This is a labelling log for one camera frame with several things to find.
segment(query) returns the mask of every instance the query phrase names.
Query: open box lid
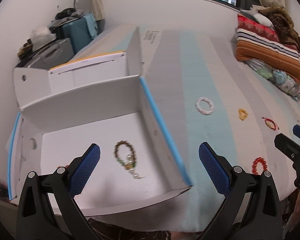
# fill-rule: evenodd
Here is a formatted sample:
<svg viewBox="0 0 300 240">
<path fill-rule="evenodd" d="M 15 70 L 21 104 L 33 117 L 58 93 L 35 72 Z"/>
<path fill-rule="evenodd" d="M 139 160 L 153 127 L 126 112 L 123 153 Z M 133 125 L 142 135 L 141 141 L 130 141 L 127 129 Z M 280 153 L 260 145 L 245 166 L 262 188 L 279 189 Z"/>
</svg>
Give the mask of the open box lid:
<svg viewBox="0 0 300 240">
<path fill-rule="evenodd" d="M 112 102 L 116 102 L 116 107 L 113 107 Z M 81 113 L 82 117 L 74 119 L 73 117 L 77 116 L 80 111 L 83 111 L 83 113 Z M 146 126 L 139 125 L 139 128 L 133 130 L 131 129 L 131 126 L 135 125 L 135 123 L 131 122 L 131 119 L 126 121 L 126 123 L 114 120 L 116 116 L 122 118 L 124 115 L 131 115 L 136 112 L 142 113 Z M 102 127 L 92 127 L 92 125 L 94 125 L 95 122 L 99 122 L 99 120 L 100 122 L 107 121 L 107 123 Z M 84 133 L 82 133 L 83 130 L 80 128 L 79 133 L 77 132 L 78 130 L 76 130 L 75 135 L 72 135 L 72 137 L 69 136 L 69 129 L 77 129 L 85 124 L 89 125 L 90 128 L 88 128 L 88 130 L 87 128 L 82 127 L 84 128 Z M 80 144 L 80 147 L 85 147 L 87 143 L 92 141 L 101 144 L 101 156 L 103 155 L 105 157 L 105 155 L 110 155 L 110 159 L 116 162 L 111 152 L 113 150 L 113 145 L 119 138 L 120 140 L 122 137 L 127 138 L 126 133 L 128 133 L 129 136 L 132 136 L 134 144 L 136 144 L 135 146 L 137 146 L 139 151 L 138 160 L 140 164 L 142 155 L 145 156 L 144 150 L 147 147 L 154 147 L 153 154 L 157 156 L 156 158 L 158 158 L 158 162 L 164 170 L 166 178 L 169 177 L 169 186 L 164 188 L 155 186 L 161 184 L 158 180 L 159 175 L 156 175 L 156 178 L 149 176 L 149 173 L 147 175 L 146 166 L 151 167 L 152 174 L 156 174 L 159 167 L 153 166 L 151 162 L 148 162 L 149 160 L 146 159 L 146 162 L 143 162 L 146 166 L 143 166 L 143 169 L 138 171 L 141 175 L 143 173 L 146 174 L 146 176 L 149 176 L 149 181 L 142 187 L 142 194 L 139 196 L 141 199 L 119 205 L 105 205 L 102 207 L 93 206 L 93 208 L 90 206 L 85 207 L 85 205 L 81 206 L 78 203 L 85 216 L 105 215 L 143 208 L 180 195 L 191 187 L 191 182 L 186 174 L 182 158 L 170 137 L 169 131 L 165 128 L 165 124 L 156 108 L 151 94 L 149 93 L 144 78 L 138 75 L 98 82 L 34 102 L 22 109 L 22 114 L 17 121 L 16 127 L 17 131 L 13 137 L 15 139 L 15 146 L 13 147 L 15 151 L 12 152 L 11 158 L 12 160 L 15 160 L 15 163 L 12 163 L 11 165 L 11 181 L 18 180 L 19 174 L 20 179 L 25 178 L 30 171 L 37 171 L 38 174 L 52 173 L 52 169 L 55 169 L 57 167 L 56 165 L 64 166 L 70 159 L 77 157 L 70 156 L 70 154 L 73 154 L 74 152 L 75 154 L 81 152 L 81 148 L 72 149 L 73 147 L 76 148 L 78 146 L 77 144 Z M 116 135 L 117 131 L 114 131 L 114 129 L 121 129 L 122 131 L 120 134 Z M 140 141 L 142 141 L 142 139 L 139 138 L 140 134 L 144 134 L 145 132 L 143 129 L 148 131 L 144 140 L 148 141 L 149 136 L 151 138 L 151 143 L 148 143 L 147 147 L 141 149 L 138 145 L 140 146 Z M 35 138 L 37 141 L 35 149 L 29 149 L 28 142 L 31 138 Z M 110 142 L 110 144 L 108 143 L 110 148 L 106 148 L 105 141 Z M 22 151 L 24 151 L 21 154 L 20 152 L 17 152 L 18 146 L 20 145 L 22 145 Z M 59 155 L 58 153 L 61 152 L 66 155 L 63 154 L 58 158 L 51 158 L 52 156 Z M 18 167 L 18 164 L 20 165 L 20 159 L 18 160 L 17 158 L 18 155 L 21 155 L 26 159 L 26 162 L 23 161 L 21 163 L 21 167 Z M 64 158 L 66 159 L 65 163 L 63 163 L 63 161 L 61 163 L 56 161 L 57 159 L 63 160 Z M 109 170 L 109 165 L 112 166 L 111 163 L 109 163 L 109 165 L 107 164 L 108 163 L 106 163 L 106 165 L 99 163 L 96 168 L 97 173 L 94 172 L 93 177 L 88 181 L 87 186 L 89 185 L 89 187 L 94 188 L 92 195 L 89 195 L 91 198 L 99 193 L 100 190 L 98 189 L 102 189 L 103 187 L 102 184 L 96 182 L 100 180 L 100 176 L 106 176 L 104 172 Z M 121 171 L 121 168 L 118 168 L 117 164 L 114 166 L 115 170 L 119 169 L 119 171 Z M 121 174 L 119 177 L 115 174 L 115 177 L 118 178 L 118 184 L 121 186 L 125 185 L 125 183 L 122 183 L 124 182 L 122 175 L 127 175 L 129 176 L 129 180 L 131 179 L 130 174 L 128 174 L 127 171 L 122 170 L 122 172 L 124 174 Z M 17 184 L 17 192 L 18 195 L 20 195 L 23 182 L 17 182 Z M 145 192 L 150 192 L 150 185 L 151 187 L 155 186 L 156 189 L 153 191 L 155 194 L 151 197 L 148 196 L 148 198 L 144 198 L 143 195 Z M 53 198 L 50 198 L 50 200 L 52 201 L 51 203 L 54 207 L 54 212 L 59 214 L 59 209 L 56 208 L 57 205 L 53 201 Z M 12 202 L 18 204 L 18 197 L 13 199 Z"/>
<path fill-rule="evenodd" d="M 14 68 L 13 83 L 19 108 L 95 82 L 140 75 L 139 36 L 139 27 L 136 27 L 126 50 L 77 59 L 50 70 Z"/>
</svg>

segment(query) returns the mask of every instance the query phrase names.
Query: cardboard divider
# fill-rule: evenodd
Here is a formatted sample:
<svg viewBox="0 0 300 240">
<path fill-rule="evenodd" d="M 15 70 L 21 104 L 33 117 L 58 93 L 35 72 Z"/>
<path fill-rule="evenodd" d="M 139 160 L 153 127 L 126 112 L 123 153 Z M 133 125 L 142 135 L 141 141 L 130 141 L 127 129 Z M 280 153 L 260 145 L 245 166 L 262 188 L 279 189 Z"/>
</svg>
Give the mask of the cardboard divider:
<svg viewBox="0 0 300 240">
<path fill-rule="evenodd" d="M 95 83 L 44 98 L 21 111 L 48 133 L 138 112 L 138 85 L 138 76 Z"/>
<path fill-rule="evenodd" d="M 139 28 L 119 51 L 68 62 L 51 70 L 14 68 L 13 82 L 19 108 L 96 82 L 141 74 Z"/>
<path fill-rule="evenodd" d="M 149 130 L 149 136 L 153 142 L 153 147 L 155 152 L 160 153 L 157 155 L 158 161 L 164 167 L 164 173 L 168 177 L 169 174 L 179 173 L 178 167 L 176 166 L 175 159 L 171 156 L 168 145 L 166 144 L 166 139 L 157 123 L 154 113 L 151 110 L 148 98 L 145 95 L 144 90 L 140 84 L 140 96 L 141 96 L 141 113 L 145 124 Z M 184 188 L 184 178 L 182 176 L 175 176 L 170 178 L 170 183 L 173 185 L 174 189 Z"/>
</svg>

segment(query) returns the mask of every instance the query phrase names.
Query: striped bed sheet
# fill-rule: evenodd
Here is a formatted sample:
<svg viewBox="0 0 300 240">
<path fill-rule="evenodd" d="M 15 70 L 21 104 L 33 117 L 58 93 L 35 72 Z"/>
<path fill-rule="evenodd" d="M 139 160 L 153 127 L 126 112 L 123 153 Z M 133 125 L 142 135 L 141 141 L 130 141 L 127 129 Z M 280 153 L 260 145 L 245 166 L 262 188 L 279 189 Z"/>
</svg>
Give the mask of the striped bed sheet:
<svg viewBox="0 0 300 240">
<path fill-rule="evenodd" d="M 89 53 L 126 49 L 134 27 L 119 26 L 94 41 L 82 54 L 86 57 Z M 198 157 L 198 148 L 205 141 L 231 165 L 240 165 L 249 173 L 253 161 L 264 158 L 279 198 L 293 192 L 296 175 L 292 162 L 275 148 L 274 138 L 283 133 L 300 144 L 292 133 L 293 126 L 300 125 L 300 102 L 238 62 L 229 41 L 160 26 L 141 26 L 140 30 L 143 75 L 194 187 L 163 203 L 99 219 L 137 231 L 204 230 L 223 201 Z M 201 115 L 196 110 L 200 97 L 213 101 L 211 115 Z M 248 113 L 244 121 L 239 119 L 239 108 Z M 269 129 L 262 117 L 274 120 L 280 130 Z"/>
</svg>

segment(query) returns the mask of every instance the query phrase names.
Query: blue tape edge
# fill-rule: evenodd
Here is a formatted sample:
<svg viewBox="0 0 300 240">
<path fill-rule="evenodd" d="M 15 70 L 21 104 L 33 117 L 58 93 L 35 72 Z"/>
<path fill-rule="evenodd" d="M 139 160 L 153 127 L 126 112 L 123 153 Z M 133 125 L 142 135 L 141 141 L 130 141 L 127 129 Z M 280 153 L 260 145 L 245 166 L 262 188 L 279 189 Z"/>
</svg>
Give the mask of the blue tape edge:
<svg viewBox="0 0 300 240">
<path fill-rule="evenodd" d="M 19 118 L 21 116 L 21 112 L 17 114 L 16 121 L 14 122 L 13 130 L 12 130 L 12 135 L 11 135 L 11 141 L 10 141 L 10 147 L 9 147 L 9 154 L 8 154 L 8 193 L 9 193 L 9 200 L 12 200 L 14 196 L 12 196 L 12 190 L 11 190 L 11 181 L 10 181 L 10 176 L 11 176 L 11 158 L 12 158 L 12 149 L 13 149 L 13 142 L 14 142 L 14 137 L 16 134 Z"/>
<path fill-rule="evenodd" d="M 167 143 L 167 145 L 169 147 L 169 150 L 171 151 L 172 156 L 173 156 L 173 158 L 174 158 L 174 160 L 175 160 L 175 162 L 177 164 L 177 167 L 178 167 L 178 169 L 179 169 L 179 171 L 181 173 L 181 176 L 182 176 L 184 182 L 188 186 L 191 187 L 192 186 L 192 182 L 191 182 L 191 180 L 190 180 L 190 178 L 189 178 L 189 176 L 188 176 L 188 174 L 186 172 L 186 168 L 185 168 L 183 160 L 182 160 L 182 158 L 180 156 L 178 148 L 177 148 L 177 146 L 176 146 L 176 144 L 175 144 L 175 142 L 174 142 L 174 140 L 173 140 L 173 138 L 172 138 L 172 136 L 171 136 L 171 134 L 170 134 L 170 132 L 169 132 L 169 130 L 168 130 L 168 128 L 167 128 L 167 126 L 166 126 L 163 118 L 162 118 L 162 116 L 161 116 L 159 108 L 157 107 L 157 105 L 156 105 L 156 103 L 155 103 L 155 101 L 154 101 L 154 99 L 153 99 L 153 97 L 151 95 L 151 92 L 150 92 L 150 90 L 148 88 L 148 85 L 146 83 L 145 78 L 142 77 L 142 76 L 140 76 L 140 82 L 141 82 L 142 88 L 143 88 L 143 90 L 145 92 L 145 95 L 146 95 L 146 97 L 147 97 L 147 99 L 149 101 L 149 104 L 150 104 L 151 110 L 152 110 L 152 112 L 154 114 L 154 117 L 155 117 L 157 123 L 159 124 L 159 127 L 160 127 L 160 129 L 161 129 L 161 131 L 163 133 L 163 136 L 164 136 L 164 138 L 166 140 L 166 143 Z"/>
</svg>

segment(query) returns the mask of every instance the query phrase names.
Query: striped pillow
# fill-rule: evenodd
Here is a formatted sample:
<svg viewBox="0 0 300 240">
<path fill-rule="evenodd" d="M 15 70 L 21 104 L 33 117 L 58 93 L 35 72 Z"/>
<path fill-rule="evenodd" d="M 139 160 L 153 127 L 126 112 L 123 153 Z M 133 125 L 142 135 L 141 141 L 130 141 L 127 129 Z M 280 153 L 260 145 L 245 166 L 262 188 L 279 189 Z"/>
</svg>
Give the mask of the striped pillow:
<svg viewBox="0 0 300 240">
<path fill-rule="evenodd" d="M 275 31 L 238 14 L 236 59 L 257 58 L 285 71 L 300 84 L 300 54 L 294 45 L 283 45 Z"/>
</svg>

